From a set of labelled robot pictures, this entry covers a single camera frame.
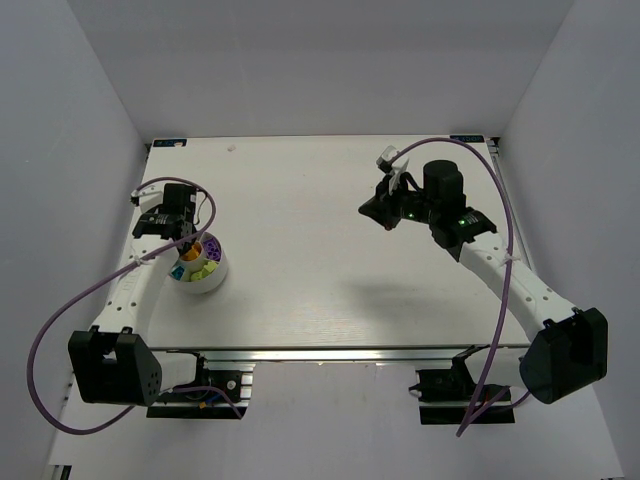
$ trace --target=orange object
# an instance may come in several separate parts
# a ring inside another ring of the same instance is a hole
[[[193,247],[191,247],[191,249],[187,253],[182,255],[180,258],[185,262],[192,262],[193,260],[198,258],[201,253],[202,253],[202,245],[200,245],[200,242],[196,242],[193,244]]]

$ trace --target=white table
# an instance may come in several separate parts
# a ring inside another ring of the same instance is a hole
[[[403,221],[386,232],[357,212],[382,178],[375,165],[382,151],[420,138],[188,139],[184,147],[152,148],[145,180],[186,177],[214,196],[218,215],[210,230],[230,270],[220,289],[201,296],[185,295],[167,280],[149,346],[488,343],[498,299],[435,244],[428,227]],[[489,158],[485,144],[473,145]],[[506,234],[496,189],[471,153],[431,144],[410,158],[420,183],[425,162],[455,161],[468,204]],[[205,204],[201,218],[209,213]],[[528,343],[511,315],[502,342]]]
[[[199,297],[180,295],[167,282],[150,346],[256,348],[262,353],[247,355],[259,360],[278,358],[273,350],[285,347],[486,343],[498,301],[484,284],[440,250],[426,226],[403,222],[388,233],[357,213],[381,177],[374,166],[380,152],[417,138],[189,139],[186,147],[152,149],[145,179],[183,176],[215,196],[212,231],[231,270],[220,290]],[[474,145],[488,156],[486,146]],[[430,145],[411,157],[417,178],[425,161],[456,161],[469,204],[504,232],[494,187],[465,150]],[[526,343],[511,316],[503,343]],[[414,370],[259,364],[241,422],[146,419],[145,409],[136,409],[90,437],[59,433],[50,463],[72,465],[72,480],[621,475],[591,388],[552,406],[530,401],[515,425],[472,426],[457,440],[454,426],[420,425],[417,400],[407,393]],[[62,418],[89,427],[120,409],[84,404],[74,386]]]

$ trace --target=yellow-green object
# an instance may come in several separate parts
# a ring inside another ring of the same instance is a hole
[[[218,264],[216,262],[209,261],[209,262],[205,263],[204,267],[202,268],[202,270],[199,270],[199,271],[191,274],[191,281],[192,282],[199,282],[203,278],[207,278],[209,275],[211,275],[213,273],[213,271],[216,268],[218,268]]]

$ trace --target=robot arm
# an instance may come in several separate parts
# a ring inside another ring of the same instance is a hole
[[[496,226],[466,205],[463,177],[456,164],[447,160],[425,164],[420,188],[404,171],[406,163],[398,169],[390,165],[391,150],[392,147],[385,150],[378,160],[385,176],[374,197],[359,212],[387,230],[395,228],[401,219],[429,225],[440,247],[501,296],[509,259],[507,250]],[[508,308],[531,346],[498,349],[487,383],[522,386],[541,402],[553,403],[603,378],[607,368],[604,316],[595,308],[584,312],[577,309],[520,260],[511,260]],[[475,386],[487,352],[485,346],[473,347],[454,359],[451,378],[457,379],[454,383],[458,385],[453,385],[452,390],[464,394],[469,383]]]
[[[193,233],[195,188],[166,184],[162,194],[135,197],[143,212],[134,230],[129,259]],[[82,399],[87,403],[149,406],[161,392],[193,382],[198,358],[186,353],[152,352],[147,330],[160,289],[179,255],[191,248],[183,243],[118,279],[104,310],[88,331],[75,331],[69,356]]]

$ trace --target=gray wall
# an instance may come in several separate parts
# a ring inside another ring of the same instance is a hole
[[[576,2],[503,138],[539,273],[609,319],[609,374],[596,392],[631,479],[640,479],[638,18],[638,2]]]
[[[499,134],[572,0],[70,0],[154,136]]]
[[[0,61],[0,476],[35,479],[53,429],[27,394],[29,346],[48,315],[115,266],[145,152],[64,0],[4,5]],[[66,341],[100,297],[63,317],[38,356],[56,415],[71,372]]]

